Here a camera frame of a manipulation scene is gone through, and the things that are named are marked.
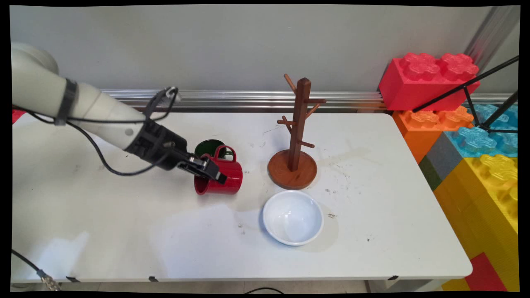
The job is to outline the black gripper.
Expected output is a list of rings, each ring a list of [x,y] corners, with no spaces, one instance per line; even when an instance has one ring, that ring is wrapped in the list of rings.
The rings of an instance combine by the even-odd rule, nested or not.
[[[188,142],[153,120],[147,120],[125,151],[166,171],[179,168],[197,177],[224,185],[227,176],[209,154],[201,157],[187,151]]]

